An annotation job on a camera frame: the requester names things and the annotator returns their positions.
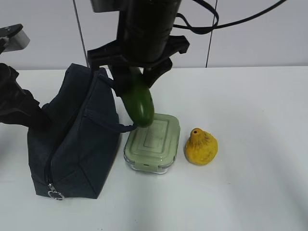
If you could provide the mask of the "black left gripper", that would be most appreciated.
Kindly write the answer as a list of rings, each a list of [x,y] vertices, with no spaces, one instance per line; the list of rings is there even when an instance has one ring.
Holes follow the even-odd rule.
[[[16,79],[19,73],[12,67],[0,64],[0,122],[29,125],[29,128],[47,131],[54,124],[47,103],[42,107],[32,93],[22,89]]]

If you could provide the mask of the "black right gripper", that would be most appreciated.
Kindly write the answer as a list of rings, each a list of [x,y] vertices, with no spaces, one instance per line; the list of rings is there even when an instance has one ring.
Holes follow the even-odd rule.
[[[172,68],[171,56],[186,53],[190,43],[185,36],[169,36],[162,42],[124,43],[114,40],[99,48],[89,50],[88,63],[92,70],[109,65],[116,96],[122,97],[132,87],[130,68],[142,67],[143,81],[148,88]]]

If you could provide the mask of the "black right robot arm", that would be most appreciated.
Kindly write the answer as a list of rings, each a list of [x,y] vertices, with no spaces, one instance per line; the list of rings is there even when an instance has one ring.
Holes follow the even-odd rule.
[[[87,52],[93,72],[107,65],[113,76],[108,85],[123,96],[136,85],[132,69],[141,67],[140,81],[150,88],[172,68],[170,57],[185,53],[189,42],[184,36],[172,36],[179,0],[93,0],[95,13],[119,12],[117,36],[99,48]]]

